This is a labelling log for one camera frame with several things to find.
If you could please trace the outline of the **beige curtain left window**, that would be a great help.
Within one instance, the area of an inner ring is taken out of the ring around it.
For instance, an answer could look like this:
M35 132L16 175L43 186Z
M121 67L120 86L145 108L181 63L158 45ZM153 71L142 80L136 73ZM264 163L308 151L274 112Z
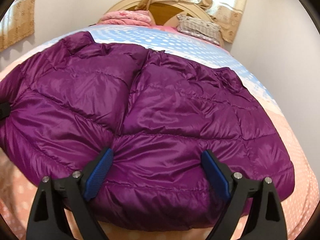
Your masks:
M1 51L34 33L35 0L15 0L1 20Z

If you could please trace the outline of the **folded pink blanket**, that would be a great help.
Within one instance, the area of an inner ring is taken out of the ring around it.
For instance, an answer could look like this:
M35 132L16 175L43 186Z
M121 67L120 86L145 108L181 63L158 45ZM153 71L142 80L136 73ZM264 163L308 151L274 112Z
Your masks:
M105 13L97 24L111 25L137 25L151 27L155 25L155 20L151 12L146 10L120 10Z

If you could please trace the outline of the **blue pink dotted bedspread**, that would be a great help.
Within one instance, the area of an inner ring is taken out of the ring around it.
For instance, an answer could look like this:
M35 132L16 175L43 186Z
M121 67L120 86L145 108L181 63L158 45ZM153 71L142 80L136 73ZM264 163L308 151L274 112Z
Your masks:
M158 29L96 25L55 38L31 50L1 72L1 81L17 65L53 46L61 39L79 32L89 32L94 41L101 44L136 44L146 49L176 55L212 69L227 67L233 70L263 107L293 163L295 172L293 193L285 200L280 200L286 220L287 238L295 239L302 232L319 202L317 178L289 123L270 93L254 75L224 49L185 35ZM6 222L17 239L26 237L29 213L38 184L32 183L1 148L1 220ZM97 196L89 202L93 212L92 203ZM110 239L205 239L214 226L176 231L146 231L127 229L97 217Z

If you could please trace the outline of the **purple puffer jacket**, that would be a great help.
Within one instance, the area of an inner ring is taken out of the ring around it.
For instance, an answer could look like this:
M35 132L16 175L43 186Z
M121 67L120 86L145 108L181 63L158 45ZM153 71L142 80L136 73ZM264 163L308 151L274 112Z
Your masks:
M272 178L281 200L295 187L276 128L227 67L79 32L17 65L1 81L1 102L11 108L1 148L34 184L114 151L92 208L127 229L215 224L223 202L201 167L205 150L246 178Z

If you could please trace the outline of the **grey striped pillow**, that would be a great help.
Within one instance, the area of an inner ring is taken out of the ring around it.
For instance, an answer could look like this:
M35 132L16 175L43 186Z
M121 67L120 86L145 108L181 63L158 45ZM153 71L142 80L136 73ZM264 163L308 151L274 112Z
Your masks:
M185 35L205 40L217 46L223 46L220 26L216 23L178 14L177 31Z

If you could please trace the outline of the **beige wooden headboard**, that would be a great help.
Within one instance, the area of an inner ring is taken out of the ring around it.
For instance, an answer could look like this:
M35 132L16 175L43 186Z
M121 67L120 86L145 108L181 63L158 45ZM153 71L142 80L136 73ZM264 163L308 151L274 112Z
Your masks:
M98 24L103 24L103 18L112 12L129 11L131 14L137 14L135 7L140 0L122 0L112 6L104 15L99 19ZM143 13L151 20L148 27L160 27L160 30L170 28L174 30L178 26L177 15L185 15L201 20L212 22L210 16L204 12L198 5L185 3L185 2L158 2L150 5L150 8Z

